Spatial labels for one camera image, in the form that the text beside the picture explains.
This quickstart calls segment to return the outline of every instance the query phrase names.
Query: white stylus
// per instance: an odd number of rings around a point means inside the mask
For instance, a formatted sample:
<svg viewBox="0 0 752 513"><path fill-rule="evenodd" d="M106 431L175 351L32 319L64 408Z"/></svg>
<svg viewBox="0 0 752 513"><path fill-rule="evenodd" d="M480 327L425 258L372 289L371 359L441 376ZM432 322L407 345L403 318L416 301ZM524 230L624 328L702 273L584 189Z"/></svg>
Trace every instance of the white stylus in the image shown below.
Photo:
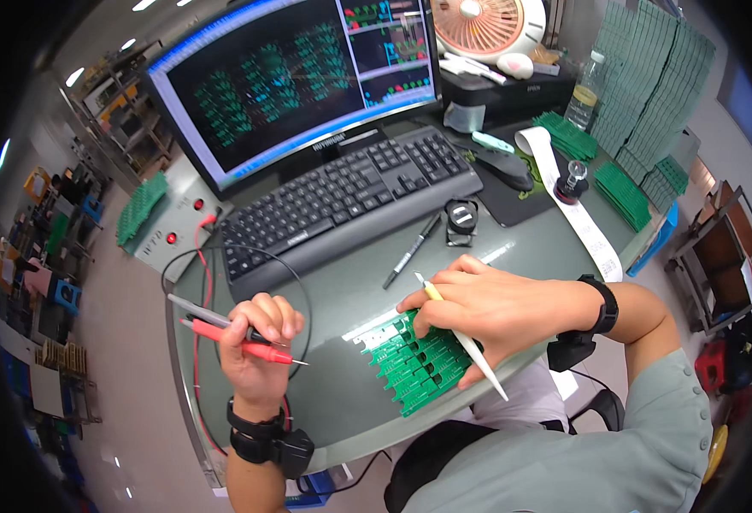
<svg viewBox="0 0 752 513"><path fill-rule="evenodd" d="M431 300L444 301L444 298L442 297L442 295L438 293L438 290L436 290L436 287L431 282L428 282L427 280L425 280L422 277L422 275L416 271L414 271L413 274L415 274L416 277L419 278L419 281L424 287L424 291L427 293L428 297ZM476 342L469 336L463 334L462 332L457 332L455 329L452 331L453 331L453 335L455 335L455 338L459 340L459 342L461 343L461 346L464 347L464 350L467 351L467 354L469 354L470 357L473 359L473 362L475 362L475 364L479 366L479 369L481 369L481 372L484 373L484 377L490 380L490 383L493 384L493 386L498 391L499 395L502 396L502 399L504 399L505 401L509 401L509 399L507 399L507 394L504 393L502 384L498 382L498 378L496 377L496 374L490 368L490 364L488 364L487 361L484 359L484 355L481 354L481 351L479 351L479 347L476 345Z"/></svg>

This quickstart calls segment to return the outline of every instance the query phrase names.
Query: keyboard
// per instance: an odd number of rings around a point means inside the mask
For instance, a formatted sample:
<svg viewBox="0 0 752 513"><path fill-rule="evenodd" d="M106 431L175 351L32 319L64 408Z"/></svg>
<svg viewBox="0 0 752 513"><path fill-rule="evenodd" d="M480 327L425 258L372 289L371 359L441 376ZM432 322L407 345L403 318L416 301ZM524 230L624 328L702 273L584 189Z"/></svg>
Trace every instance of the keyboard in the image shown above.
<svg viewBox="0 0 752 513"><path fill-rule="evenodd" d="M268 251L301 275L481 189L441 132L424 127L306 172L232 212L220 232L223 244ZM258 251L224 256L236 302L292 278Z"/></svg>

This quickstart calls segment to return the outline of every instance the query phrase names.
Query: red wire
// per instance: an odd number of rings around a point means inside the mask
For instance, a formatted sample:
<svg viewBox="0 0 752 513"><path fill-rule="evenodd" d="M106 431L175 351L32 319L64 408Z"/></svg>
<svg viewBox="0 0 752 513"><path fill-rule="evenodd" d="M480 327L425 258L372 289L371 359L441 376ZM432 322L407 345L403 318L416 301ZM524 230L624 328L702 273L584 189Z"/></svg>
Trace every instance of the red wire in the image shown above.
<svg viewBox="0 0 752 513"><path fill-rule="evenodd" d="M206 262L206 257L202 254L202 248L200 248L200 230L206 224L209 224L215 221L216 221L215 219L212 220L210 218L206 218L197 226L197 231L194 233L194 247L197 248L197 254L200 256L200 261L202 262L202 266L206 268L206 278L208 279L208 293L206 295L205 302L202 304L202 308L208 308L208 303L211 301L213 280L211 279L211 270L208 267L208 263ZM194 393L197 395L197 404L199 404L200 402L200 351L199 351L199 348L200 348L200 336L195 334L194 335ZM286 429L290 429L291 410L288 407L288 402L285 401L284 397L282 398L282 407L285 409ZM198 412L198 416L200 418L200 426L202 426L202 432L206 434L206 438L208 438L208 442L210 442L211 446L214 447L217 451L227 456L227 453L223 450L223 448L218 446L213 440L211 440L211 436L208 435L208 429L206 429L206 422L202 418L202 412Z"/></svg>

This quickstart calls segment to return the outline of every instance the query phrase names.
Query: plastic bottle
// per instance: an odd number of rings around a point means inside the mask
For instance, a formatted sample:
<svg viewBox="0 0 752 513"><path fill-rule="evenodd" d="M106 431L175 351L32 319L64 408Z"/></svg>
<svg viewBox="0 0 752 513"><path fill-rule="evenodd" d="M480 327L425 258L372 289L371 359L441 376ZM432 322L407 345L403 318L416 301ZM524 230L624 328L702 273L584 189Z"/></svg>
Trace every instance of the plastic bottle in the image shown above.
<svg viewBox="0 0 752 513"><path fill-rule="evenodd" d="M598 102L598 97L604 89L604 56L598 52L590 53L589 62L584 67L584 72L576 82L573 96L564 118L572 122L583 131L589 128L590 119L593 117L593 109Z"/></svg>

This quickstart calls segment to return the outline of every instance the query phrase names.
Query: tiled floor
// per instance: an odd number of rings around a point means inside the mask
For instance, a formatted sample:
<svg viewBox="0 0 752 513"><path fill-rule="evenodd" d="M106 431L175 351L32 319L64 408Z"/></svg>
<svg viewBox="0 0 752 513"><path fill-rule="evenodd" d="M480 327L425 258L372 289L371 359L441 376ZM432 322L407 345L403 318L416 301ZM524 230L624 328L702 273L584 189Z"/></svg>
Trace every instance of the tiled floor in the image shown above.
<svg viewBox="0 0 752 513"><path fill-rule="evenodd" d="M159 276L115 245L116 219L128 198L114 188L106 200L102 224L91 252L95 263L83 284L76 339L88 350L90 374L99 390L100 425L86 426L73 447L86 478L86 488L101 511L231 510L217 498L200 470L182 422L171 374L165 332L165 304ZM684 349L693 359L703 334L687 332L671 284L659 261L629 279L658 294L676 317ZM596 352L576 367L607 383L622 400L627 381L623 346L601 340ZM578 390L566 399L572 415L600 385L575 376ZM601 431L600 418L589 413L576 421L580 432ZM370 457L350 463L355 478ZM382 492L391 464L378 457L361 484L330 498L327 513L383 513Z"/></svg>

